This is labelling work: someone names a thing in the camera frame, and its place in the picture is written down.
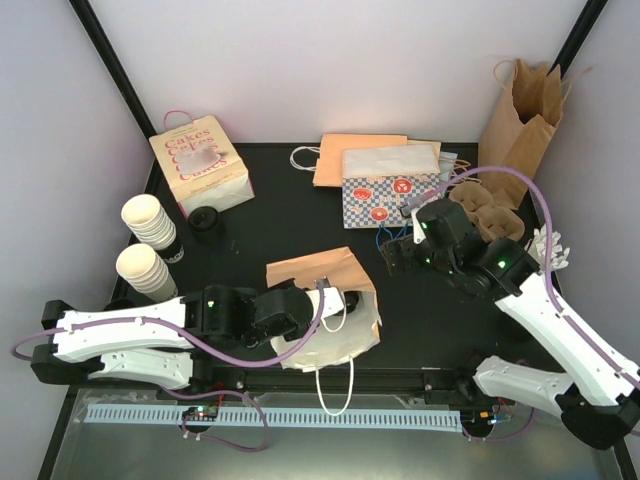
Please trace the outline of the orange paper bag white handles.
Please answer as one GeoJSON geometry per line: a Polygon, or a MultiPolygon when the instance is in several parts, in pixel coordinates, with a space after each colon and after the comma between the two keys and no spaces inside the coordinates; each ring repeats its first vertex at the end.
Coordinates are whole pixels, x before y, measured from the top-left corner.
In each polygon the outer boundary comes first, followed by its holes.
{"type": "Polygon", "coordinates": [[[373,282],[347,247],[271,263],[266,267],[267,285],[284,280],[308,294],[313,313],[320,316],[310,339],[299,351],[283,360],[284,369],[315,375],[316,393],[325,414],[343,415],[353,395],[354,360],[380,343],[381,316],[373,282]],[[328,367],[349,367],[349,383],[344,405],[327,408],[320,372],[328,367]]]}

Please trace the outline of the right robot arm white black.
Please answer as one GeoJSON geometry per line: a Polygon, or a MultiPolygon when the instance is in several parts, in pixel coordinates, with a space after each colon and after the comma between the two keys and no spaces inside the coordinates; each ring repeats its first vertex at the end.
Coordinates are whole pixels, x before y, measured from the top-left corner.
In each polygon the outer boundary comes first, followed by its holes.
{"type": "Polygon", "coordinates": [[[639,424],[639,366],[616,351],[554,289],[516,241],[485,242],[463,207],[447,198],[401,206],[413,233],[385,243],[391,273],[419,269],[495,304],[562,367],[549,372],[493,355],[454,379],[457,396],[476,403],[503,397],[553,415],[583,443],[606,450],[639,424]]]}

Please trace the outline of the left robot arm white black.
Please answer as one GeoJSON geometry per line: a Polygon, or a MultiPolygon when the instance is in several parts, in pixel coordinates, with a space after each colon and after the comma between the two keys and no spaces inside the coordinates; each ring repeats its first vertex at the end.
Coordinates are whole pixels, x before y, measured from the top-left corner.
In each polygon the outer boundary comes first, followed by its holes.
{"type": "Polygon", "coordinates": [[[322,291],[292,283],[263,293],[211,285],[154,305],[101,312],[50,301],[35,335],[46,341],[24,359],[45,384],[117,378],[202,399],[215,384],[211,359],[244,369],[280,365],[309,342],[326,304],[322,291]]]}

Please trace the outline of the black coffee cup lid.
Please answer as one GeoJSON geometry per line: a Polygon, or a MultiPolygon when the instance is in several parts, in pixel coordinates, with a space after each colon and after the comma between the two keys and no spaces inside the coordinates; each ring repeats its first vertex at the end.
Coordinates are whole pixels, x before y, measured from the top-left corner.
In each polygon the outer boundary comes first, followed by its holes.
{"type": "Polygon", "coordinates": [[[194,238],[202,244],[215,244],[224,233],[220,213],[213,207],[201,206],[188,216],[188,226],[194,238]]]}

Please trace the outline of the blue checkered paper bag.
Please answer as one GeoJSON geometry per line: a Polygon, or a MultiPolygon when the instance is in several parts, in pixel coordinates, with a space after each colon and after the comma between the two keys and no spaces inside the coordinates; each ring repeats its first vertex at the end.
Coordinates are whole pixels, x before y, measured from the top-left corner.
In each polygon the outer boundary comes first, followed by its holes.
{"type": "Polygon", "coordinates": [[[342,219],[347,230],[402,232],[410,224],[400,208],[435,190],[453,166],[428,144],[349,149],[342,161],[342,219]]]}

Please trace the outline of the flat orange paper bag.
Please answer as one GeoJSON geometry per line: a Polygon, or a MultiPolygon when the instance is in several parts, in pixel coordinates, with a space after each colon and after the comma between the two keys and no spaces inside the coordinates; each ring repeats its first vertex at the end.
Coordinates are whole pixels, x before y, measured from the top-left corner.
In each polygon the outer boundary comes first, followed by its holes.
{"type": "Polygon", "coordinates": [[[324,134],[319,147],[296,147],[289,156],[289,162],[297,170],[312,172],[312,183],[315,187],[341,187],[342,158],[345,150],[407,144],[406,135],[324,134]],[[301,150],[309,150],[319,155],[314,166],[302,166],[295,161],[294,156],[301,150]]]}

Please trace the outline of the white wrapped straws in cup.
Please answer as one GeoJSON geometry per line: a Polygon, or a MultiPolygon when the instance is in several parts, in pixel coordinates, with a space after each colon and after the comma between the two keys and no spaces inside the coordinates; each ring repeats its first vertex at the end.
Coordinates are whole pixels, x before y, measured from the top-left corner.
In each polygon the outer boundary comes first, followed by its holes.
{"type": "Polygon", "coordinates": [[[560,239],[559,232],[553,231],[548,235],[547,227],[543,225],[540,229],[534,230],[532,239],[525,245],[525,250],[539,264],[542,271],[554,272],[569,265],[570,249],[564,248],[560,239]]]}

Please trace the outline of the tall brown paper bag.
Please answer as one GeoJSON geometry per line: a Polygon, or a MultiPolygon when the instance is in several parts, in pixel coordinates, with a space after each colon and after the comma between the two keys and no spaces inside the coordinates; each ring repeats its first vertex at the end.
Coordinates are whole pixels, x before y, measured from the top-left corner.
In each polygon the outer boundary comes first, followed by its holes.
{"type": "Polygon", "coordinates": [[[478,165],[508,167],[533,178],[577,78],[564,81],[560,68],[549,69],[546,63],[509,63],[512,73],[498,82],[501,94],[478,143],[478,165]]]}

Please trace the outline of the Cakes printed paper bag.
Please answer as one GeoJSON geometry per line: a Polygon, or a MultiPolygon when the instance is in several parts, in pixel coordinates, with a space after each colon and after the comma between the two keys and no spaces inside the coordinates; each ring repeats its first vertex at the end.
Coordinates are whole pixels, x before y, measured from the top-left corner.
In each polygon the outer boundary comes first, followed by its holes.
{"type": "Polygon", "coordinates": [[[190,118],[149,142],[184,216],[199,207],[223,212],[254,198],[249,171],[215,116],[190,118]]]}

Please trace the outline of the upper stack of paper cups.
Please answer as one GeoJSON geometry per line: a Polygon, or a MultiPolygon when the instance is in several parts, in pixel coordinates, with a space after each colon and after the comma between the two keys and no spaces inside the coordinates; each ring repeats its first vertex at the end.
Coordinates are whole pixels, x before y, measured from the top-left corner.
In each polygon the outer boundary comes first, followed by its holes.
{"type": "Polygon", "coordinates": [[[184,257],[176,225],[155,196],[140,194],[129,199],[121,209],[121,219],[142,244],[151,247],[167,264],[184,257]]]}

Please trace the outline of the stack of paper cups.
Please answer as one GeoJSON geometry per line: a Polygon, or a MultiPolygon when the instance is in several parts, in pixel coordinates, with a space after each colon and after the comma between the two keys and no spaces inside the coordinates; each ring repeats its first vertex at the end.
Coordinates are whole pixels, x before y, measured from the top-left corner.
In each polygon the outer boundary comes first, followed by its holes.
{"type": "Polygon", "coordinates": [[[116,259],[117,273],[138,293],[156,303],[175,298],[178,288],[164,260],[146,244],[125,248],[116,259]]]}
{"type": "Polygon", "coordinates": [[[167,264],[184,257],[176,225],[155,196],[140,194],[129,199],[121,209],[121,219],[142,244],[151,247],[167,264]]]}

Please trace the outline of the lower stack of paper cups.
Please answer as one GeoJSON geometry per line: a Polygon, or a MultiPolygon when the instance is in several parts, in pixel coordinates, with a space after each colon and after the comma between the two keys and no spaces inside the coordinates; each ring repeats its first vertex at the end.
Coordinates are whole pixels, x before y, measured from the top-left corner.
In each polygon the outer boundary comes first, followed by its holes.
{"type": "Polygon", "coordinates": [[[125,248],[116,259],[117,273],[138,293],[156,303],[175,298],[178,288],[164,260],[146,244],[125,248]]]}

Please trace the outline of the black cup lid stack left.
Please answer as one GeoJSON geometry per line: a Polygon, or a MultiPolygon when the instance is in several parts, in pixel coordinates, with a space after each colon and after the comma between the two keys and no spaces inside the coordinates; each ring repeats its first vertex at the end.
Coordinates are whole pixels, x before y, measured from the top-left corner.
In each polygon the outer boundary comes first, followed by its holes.
{"type": "Polygon", "coordinates": [[[131,301],[130,299],[117,299],[114,301],[111,301],[109,304],[107,304],[103,310],[104,311],[115,311],[115,310],[123,310],[123,309],[130,309],[130,308],[135,308],[136,305],[133,301],[131,301]]]}

